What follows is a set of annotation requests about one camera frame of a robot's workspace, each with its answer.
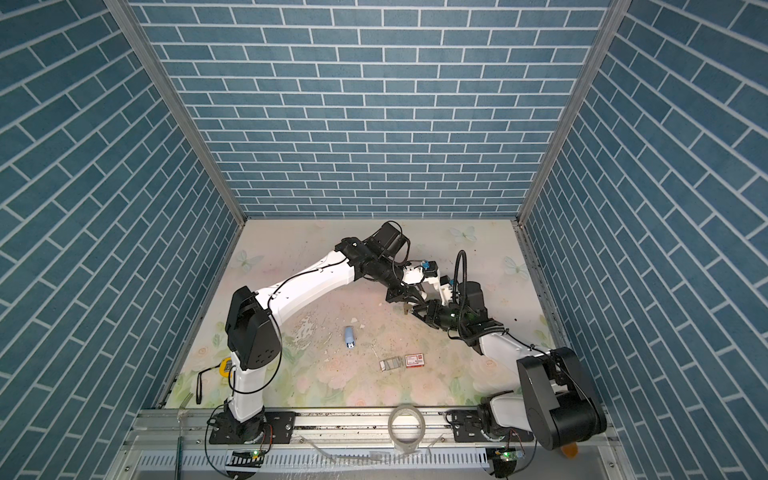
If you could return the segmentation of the olive grey stapler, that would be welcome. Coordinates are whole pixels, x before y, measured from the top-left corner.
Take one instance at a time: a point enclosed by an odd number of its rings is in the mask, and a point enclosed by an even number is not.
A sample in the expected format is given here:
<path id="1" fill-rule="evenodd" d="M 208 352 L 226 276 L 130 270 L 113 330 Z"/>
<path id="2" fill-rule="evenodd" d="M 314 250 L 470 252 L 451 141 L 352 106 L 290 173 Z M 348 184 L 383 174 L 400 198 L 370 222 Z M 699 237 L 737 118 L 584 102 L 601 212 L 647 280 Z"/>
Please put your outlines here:
<path id="1" fill-rule="evenodd" d="M 403 298 L 403 311 L 405 314 L 419 316 L 427 308 L 427 301 L 421 295 L 408 294 Z"/>

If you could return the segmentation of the staples tray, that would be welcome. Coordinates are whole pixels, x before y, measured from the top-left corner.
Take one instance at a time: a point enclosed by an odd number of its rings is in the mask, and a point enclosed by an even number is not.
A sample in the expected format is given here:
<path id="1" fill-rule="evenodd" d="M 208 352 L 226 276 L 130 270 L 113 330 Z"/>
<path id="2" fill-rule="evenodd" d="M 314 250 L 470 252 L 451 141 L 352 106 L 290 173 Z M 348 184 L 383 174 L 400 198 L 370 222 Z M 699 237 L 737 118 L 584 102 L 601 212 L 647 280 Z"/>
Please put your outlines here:
<path id="1" fill-rule="evenodd" d="M 405 361 L 402 357 L 390 357 L 385 358 L 379 362 L 380 370 L 382 372 L 397 370 L 405 366 Z"/>

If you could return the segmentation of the red staples box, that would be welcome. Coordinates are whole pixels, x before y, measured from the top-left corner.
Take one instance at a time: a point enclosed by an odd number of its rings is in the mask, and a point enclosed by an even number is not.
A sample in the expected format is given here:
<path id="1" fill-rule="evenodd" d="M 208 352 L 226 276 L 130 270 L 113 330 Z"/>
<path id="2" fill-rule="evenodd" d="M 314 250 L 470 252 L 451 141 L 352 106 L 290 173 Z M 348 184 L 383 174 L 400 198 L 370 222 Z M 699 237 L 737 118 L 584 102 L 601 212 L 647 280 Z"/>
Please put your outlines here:
<path id="1" fill-rule="evenodd" d="M 425 358 L 423 353 L 407 354 L 404 356 L 406 368 L 418 368 L 425 365 Z"/>

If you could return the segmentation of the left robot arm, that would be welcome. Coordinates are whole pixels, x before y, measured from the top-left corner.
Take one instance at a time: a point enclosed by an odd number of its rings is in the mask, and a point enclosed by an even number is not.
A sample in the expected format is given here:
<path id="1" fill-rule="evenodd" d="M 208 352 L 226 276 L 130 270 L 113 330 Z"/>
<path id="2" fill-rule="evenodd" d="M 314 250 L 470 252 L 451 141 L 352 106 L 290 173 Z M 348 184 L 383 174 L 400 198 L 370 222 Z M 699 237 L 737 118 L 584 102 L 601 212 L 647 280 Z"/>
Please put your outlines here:
<path id="1" fill-rule="evenodd" d="M 385 286 L 389 302 L 422 303 L 420 290 L 405 283 L 406 262 L 396 260 L 409 248 L 401 225 L 387 221 L 364 240 L 342 239 L 321 260 L 283 281 L 257 291 L 236 290 L 225 325 L 232 360 L 225 412 L 239 424 L 261 420 L 262 391 L 272 382 L 266 366 L 282 359 L 281 326 L 322 296 L 363 278 Z"/>

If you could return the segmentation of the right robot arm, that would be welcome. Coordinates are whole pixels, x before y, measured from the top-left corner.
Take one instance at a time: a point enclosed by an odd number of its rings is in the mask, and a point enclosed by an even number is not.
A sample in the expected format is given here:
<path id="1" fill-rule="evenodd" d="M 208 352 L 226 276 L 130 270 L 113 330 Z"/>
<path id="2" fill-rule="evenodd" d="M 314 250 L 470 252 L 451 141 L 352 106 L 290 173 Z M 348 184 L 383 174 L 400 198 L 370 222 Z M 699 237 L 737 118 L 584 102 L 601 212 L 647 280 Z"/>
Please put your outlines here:
<path id="1" fill-rule="evenodd" d="M 607 429 L 592 380 L 575 352 L 566 347 L 545 350 L 512 335 L 489 316 L 479 283 L 447 283 L 436 298 L 425 296 L 411 311 L 429 327 L 517 372 L 519 393 L 492 395 L 478 407 L 481 428 L 488 436 L 522 430 L 554 450 Z"/>

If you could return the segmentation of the clear tape roll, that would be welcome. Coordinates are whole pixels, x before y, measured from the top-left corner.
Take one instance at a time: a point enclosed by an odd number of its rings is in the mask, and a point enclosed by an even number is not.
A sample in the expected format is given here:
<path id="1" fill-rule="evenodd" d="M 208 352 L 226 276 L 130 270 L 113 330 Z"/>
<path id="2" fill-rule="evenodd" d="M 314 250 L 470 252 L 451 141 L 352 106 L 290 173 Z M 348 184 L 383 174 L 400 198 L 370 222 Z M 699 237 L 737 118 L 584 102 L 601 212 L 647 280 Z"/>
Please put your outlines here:
<path id="1" fill-rule="evenodd" d="M 403 455 L 411 455 L 418 450 L 425 437 L 426 421 L 417 407 L 400 405 L 390 413 L 387 431 L 395 450 Z"/>

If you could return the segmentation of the plush toy animal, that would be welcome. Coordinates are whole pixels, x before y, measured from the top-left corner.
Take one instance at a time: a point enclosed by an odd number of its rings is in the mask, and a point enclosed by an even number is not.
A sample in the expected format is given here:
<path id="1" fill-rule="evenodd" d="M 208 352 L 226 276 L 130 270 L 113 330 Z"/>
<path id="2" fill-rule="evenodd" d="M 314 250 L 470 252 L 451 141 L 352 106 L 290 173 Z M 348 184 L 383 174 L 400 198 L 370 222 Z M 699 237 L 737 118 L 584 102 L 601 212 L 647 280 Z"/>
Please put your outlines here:
<path id="1" fill-rule="evenodd" d="M 570 443 L 560 448 L 562 454 L 568 459 L 574 459 L 579 454 L 579 446 L 577 443 Z"/>

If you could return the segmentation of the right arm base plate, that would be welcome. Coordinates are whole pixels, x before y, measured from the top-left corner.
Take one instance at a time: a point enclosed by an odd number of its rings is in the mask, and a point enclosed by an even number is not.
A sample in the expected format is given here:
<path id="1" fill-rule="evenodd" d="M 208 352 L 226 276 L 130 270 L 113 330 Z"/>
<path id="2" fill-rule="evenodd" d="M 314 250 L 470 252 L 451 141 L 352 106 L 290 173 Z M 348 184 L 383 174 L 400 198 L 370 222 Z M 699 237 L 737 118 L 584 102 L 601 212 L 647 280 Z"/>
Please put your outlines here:
<path id="1" fill-rule="evenodd" d="M 456 443 L 532 442 L 531 432 L 497 425 L 483 408 L 451 409 L 443 414 Z"/>

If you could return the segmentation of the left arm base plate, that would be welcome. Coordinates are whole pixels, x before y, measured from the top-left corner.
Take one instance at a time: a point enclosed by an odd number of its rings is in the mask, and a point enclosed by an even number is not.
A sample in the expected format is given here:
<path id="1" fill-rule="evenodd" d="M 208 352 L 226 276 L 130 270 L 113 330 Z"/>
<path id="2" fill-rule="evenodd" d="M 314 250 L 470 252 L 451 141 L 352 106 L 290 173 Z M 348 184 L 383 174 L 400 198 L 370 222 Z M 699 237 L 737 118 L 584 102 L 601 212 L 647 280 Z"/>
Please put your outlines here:
<path id="1" fill-rule="evenodd" d="M 297 414 L 293 411 L 262 411 L 239 422 L 229 409 L 208 421 L 208 442 L 213 445 L 288 444 Z"/>

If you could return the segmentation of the aluminium front rail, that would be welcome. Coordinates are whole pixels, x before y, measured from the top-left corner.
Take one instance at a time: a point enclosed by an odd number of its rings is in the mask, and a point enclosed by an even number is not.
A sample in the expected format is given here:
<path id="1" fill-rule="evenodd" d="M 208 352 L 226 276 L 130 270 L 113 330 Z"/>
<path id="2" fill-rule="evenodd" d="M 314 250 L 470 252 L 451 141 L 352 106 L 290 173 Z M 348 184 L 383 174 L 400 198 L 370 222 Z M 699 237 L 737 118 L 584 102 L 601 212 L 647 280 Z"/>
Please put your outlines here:
<path id="1" fill-rule="evenodd" d="M 297 414 L 288 444 L 213 445 L 204 410 L 144 410 L 109 479 L 631 479 L 618 433 L 581 442 L 566 458 L 537 441 L 456 443 L 443 418 L 458 407 L 419 407 L 426 434 L 403 455 L 387 431 L 396 407 L 272 408 Z"/>

